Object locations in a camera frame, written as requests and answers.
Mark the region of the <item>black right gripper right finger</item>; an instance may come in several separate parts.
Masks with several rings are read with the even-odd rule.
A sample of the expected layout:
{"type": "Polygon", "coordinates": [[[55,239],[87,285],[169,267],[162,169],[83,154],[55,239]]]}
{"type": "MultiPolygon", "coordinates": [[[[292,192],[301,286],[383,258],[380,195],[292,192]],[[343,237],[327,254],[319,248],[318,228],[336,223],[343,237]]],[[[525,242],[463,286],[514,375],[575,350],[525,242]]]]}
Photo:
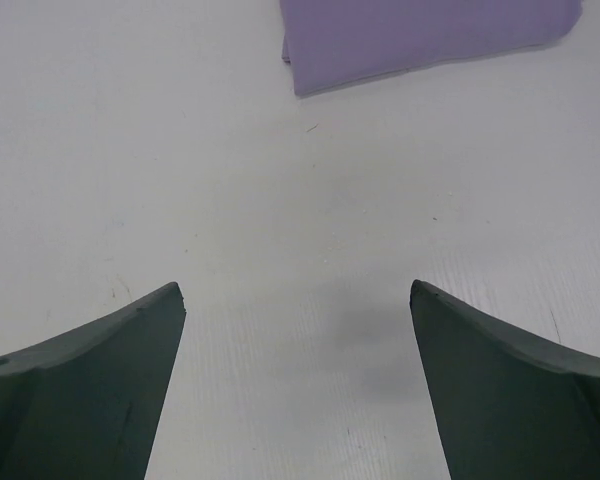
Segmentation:
{"type": "Polygon", "coordinates": [[[600,479],[600,358],[416,280],[410,309],[453,479],[600,479]]]}

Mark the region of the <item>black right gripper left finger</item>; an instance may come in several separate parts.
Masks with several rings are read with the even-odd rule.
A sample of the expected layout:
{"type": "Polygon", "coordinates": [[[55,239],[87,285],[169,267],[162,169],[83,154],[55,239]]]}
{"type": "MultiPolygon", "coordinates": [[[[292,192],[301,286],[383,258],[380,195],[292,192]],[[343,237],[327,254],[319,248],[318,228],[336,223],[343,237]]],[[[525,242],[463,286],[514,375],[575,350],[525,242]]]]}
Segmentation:
{"type": "Polygon", "coordinates": [[[186,310],[171,282],[0,356],[0,479],[142,479],[186,310]]]}

